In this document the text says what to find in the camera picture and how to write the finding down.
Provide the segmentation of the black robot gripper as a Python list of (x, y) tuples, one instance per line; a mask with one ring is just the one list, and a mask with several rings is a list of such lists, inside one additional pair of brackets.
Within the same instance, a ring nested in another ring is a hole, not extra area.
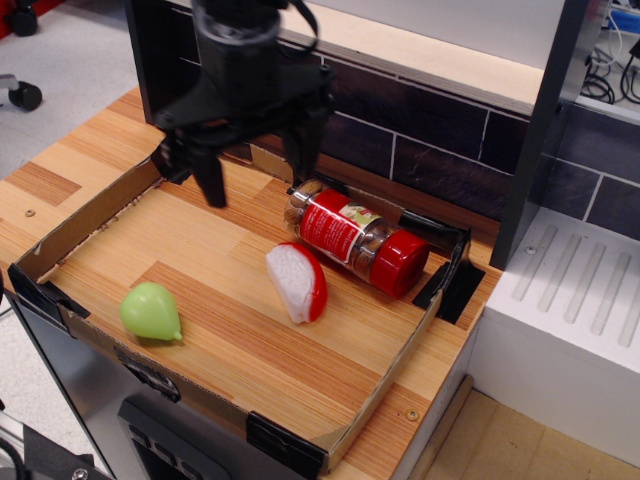
[[(294, 7), (312, 32), (319, 31), (301, 1), (195, 1), (192, 4), (200, 74), (195, 86), (160, 110), (154, 123), (176, 132), (225, 120), (261, 131), (282, 130), (293, 183), (315, 172), (330, 116), (326, 68), (301, 64), (316, 48), (289, 52), (278, 41), (281, 11)], [(192, 176), (207, 203), (226, 206), (217, 150), (188, 137), (168, 135), (160, 144), (161, 173), (174, 184)]]

